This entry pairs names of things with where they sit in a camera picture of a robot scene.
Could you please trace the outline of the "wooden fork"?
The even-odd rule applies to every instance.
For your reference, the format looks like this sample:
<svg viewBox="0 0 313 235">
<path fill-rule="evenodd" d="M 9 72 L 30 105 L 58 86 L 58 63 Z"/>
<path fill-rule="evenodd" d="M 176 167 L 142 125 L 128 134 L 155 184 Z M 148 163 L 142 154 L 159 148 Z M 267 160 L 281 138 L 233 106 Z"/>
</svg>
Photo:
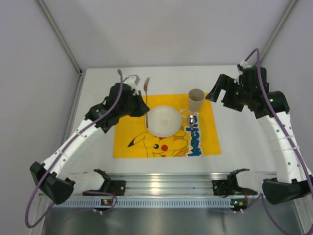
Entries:
<svg viewBox="0 0 313 235">
<path fill-rule="evenodd" d="M 145 82 L 144 82 L 144 86 L 143 86 L 143 89 L 144 89 L 144 92 L 145 92 L 145 101 L 146 101 L 146 105 L 148 105 L 148 85 L 149 85 L 149 81 L 150 81 L 150 78 L 147 77 Z M 149 124 L 148 124 L 148 113 L 146 113 L 146 128 L 149 129 Z"/>
</svg>

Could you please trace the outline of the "beige paper cup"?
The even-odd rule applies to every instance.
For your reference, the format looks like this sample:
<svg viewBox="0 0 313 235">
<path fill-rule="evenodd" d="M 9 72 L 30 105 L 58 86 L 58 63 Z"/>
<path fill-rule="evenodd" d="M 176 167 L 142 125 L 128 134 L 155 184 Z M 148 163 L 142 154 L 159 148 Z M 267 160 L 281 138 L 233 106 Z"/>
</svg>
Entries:
<svg viewBox="0 0 313 235">
<path fill-rule="evenodd" d="M 205 99 L 205 93 L 201 89 L 192 89 L 188 93 L 188 108 L 192 113 L 198 112 Z"/>
</svg>

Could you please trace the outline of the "yellow pikachu cloth placemat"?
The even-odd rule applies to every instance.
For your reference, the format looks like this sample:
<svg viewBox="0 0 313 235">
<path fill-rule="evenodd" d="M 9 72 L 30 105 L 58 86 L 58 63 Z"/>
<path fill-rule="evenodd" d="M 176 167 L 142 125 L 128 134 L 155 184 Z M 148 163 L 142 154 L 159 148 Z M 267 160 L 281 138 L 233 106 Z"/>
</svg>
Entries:
<svg viewBox="0 0 313 235">
<path fill-rule="evenodd" d="M 170 137 L 156 137 L 148 132 L 144 117 L 123 117 L 115 127 L 114 158 L 195 157 L 221 153 L 209 101 L 205 101 L 199 112 L 194 114 L 194 132 L 198 147 L 196 152 L 191 146 L 191 132 L 187 122 L 190 114 L 187 110 L 187 94 L 149 95 L 148 105 L 150 108 L 159 105 L 175 108 L 182 117 L 179 131 Z"/>
</svg>

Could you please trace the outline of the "white paper plate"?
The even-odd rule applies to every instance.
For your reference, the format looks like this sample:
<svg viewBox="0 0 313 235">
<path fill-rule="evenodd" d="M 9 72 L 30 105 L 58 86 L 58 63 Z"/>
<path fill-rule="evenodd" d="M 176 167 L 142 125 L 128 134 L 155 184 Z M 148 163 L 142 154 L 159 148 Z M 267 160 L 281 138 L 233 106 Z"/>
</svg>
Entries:
<svg viewBox="0 0 313 235">
<path fill-rule="evenodd" d="M 166 138 L 176 134 L 182 124 L 181 114 L 173 107 L 159 105 L 145 116 L 145 126 L 153 136 Z"/>
</svg>

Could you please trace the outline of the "metal spoon teal handle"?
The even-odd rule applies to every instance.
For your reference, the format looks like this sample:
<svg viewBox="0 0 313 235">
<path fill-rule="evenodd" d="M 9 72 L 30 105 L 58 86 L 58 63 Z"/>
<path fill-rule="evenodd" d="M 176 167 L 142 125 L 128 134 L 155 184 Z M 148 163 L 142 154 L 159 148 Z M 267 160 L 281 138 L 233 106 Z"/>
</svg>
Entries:
<svg viewBox="0 0 313 235">
<path fill-rule="evenodd" d="M 195 125 L 194 116 L 190 114 L 187 117 L 187 121 L 188 121 L 190 132 L 191 132 L 191 146 L 192 146 L 193 151 L 196 152 L 198 147 L 197 147 L 196 136 L 194 132 L 194 125 Z"/>
</svg>

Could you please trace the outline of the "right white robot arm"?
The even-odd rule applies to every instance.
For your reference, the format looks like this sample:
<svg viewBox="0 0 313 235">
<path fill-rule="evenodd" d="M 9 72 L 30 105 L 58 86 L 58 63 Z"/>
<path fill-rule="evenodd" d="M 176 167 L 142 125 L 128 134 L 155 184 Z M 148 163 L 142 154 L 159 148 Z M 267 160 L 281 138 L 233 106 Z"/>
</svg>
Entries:
<svg viewBox="0 0 313 235">
<path fill-rule="evenodd" d="M 298 157 L 299 145 L 291 126 L 287 99 L 281 91 L 269 91 L 267 70 L 244 68 L 237 78 L 220 74 L 206 99 L 216 102 L 222 90 L 225 91 L 223 106 L 238 112 L 247 106 L 254 113 L 265 133 L 276 167 L 274 178 L 247 168 L 232 171 L 227 176 L 231 189 L 261 193 L 272 205 L 309 195 L 313 175 L 304 160 Z"/>
</svg>

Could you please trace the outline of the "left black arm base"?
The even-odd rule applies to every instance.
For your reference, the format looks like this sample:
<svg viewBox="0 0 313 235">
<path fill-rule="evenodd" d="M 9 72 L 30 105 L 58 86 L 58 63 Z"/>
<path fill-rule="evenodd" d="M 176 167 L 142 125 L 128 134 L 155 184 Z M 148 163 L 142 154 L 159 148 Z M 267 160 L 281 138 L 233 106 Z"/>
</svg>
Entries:
<svg viewBox="0 0 313 235">
<path fill-rule="evenodd" d="M 94 173 L 100 175 L 104 182 L 100 189 L 90 189 L 83 192 L 84 196 L 96 195 L 95 192 L 106 192 L 113 194 L 114 196 L 124 196 L 126 190 L 126 181 L 124 180 L 112 180 L 111 177 L 100 169 L 94 169 Z"/>
</svg>

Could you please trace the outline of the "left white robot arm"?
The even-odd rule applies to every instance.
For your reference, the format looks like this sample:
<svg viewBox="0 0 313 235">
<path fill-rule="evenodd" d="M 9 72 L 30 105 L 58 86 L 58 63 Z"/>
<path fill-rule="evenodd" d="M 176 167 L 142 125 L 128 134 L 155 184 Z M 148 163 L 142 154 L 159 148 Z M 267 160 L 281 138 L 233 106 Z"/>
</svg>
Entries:
<svg viewBox="0 0 313 235">
<path fill-rule="evenodd" d="M 141 117 L 148 111 L 141 92 L 137 89 L 138 75 L 122 78 L 111 87 L 104 101 L 92 106 L 74 133 L 42 163 L 30 167 L 34 182 L 56 205 L 64 203 L 73 193 L 100 191 L 108 175 L 99 169 L 72 174 L 74 164 L 92 143 L 103 137 L 124 116 Z"/>
</svg>

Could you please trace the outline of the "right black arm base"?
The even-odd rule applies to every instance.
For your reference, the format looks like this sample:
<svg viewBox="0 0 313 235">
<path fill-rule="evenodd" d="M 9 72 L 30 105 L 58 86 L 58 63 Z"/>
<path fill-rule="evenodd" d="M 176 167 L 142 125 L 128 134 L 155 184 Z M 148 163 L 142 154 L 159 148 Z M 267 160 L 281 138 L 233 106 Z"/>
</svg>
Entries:
<svg viewBox="0 0 313 235">
<path fill-rule="evenodd" d="M 246 188 L 242 188 L 238 185 L 237 174 L 240 172 L 249 171 L 249 169 L 242 168 L 230 172 L 226 180 L 213 180 L 213 192 L 214 195 L 226 198 L 231 195 L 244 195 L 245 199 L 248 198 L 248 191 Z"/>
</svg>

